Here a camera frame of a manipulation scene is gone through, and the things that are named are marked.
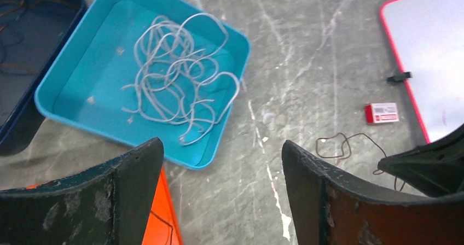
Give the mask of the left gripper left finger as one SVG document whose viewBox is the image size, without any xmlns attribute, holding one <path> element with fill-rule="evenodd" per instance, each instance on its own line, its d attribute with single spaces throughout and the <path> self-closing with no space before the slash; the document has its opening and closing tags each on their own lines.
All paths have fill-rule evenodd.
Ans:
<svg viewBox="0 0 464 245">
<path fill-rule="evenodd" d="M 153 138 L 77 174 L 1 192 L 1 244 L 141 244 L 164 159 Z"/>
</svg>

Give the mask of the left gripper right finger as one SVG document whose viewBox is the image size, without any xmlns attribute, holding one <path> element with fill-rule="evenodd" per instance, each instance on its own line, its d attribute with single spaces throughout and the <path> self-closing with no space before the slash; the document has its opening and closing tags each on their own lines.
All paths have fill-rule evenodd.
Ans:
<svg viewBox="0 0 464 245">
<path fill-rule="evenodd" d="M 430 198 L 358 178 L 292 141 L 282 146 L 299 244 L 463 244 L 463 194 Z"/>
</svg>

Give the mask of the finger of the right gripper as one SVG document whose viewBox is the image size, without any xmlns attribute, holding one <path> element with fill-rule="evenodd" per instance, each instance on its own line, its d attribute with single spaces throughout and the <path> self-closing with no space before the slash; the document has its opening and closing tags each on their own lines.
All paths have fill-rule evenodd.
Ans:
<svg viewBox="0 0 464 245">
<path fill-rule="evenodd" d="M 429 197 L 463 192 L 463 126 L 413 150 L 381 159 L 378 169 Z"/>
</svg>

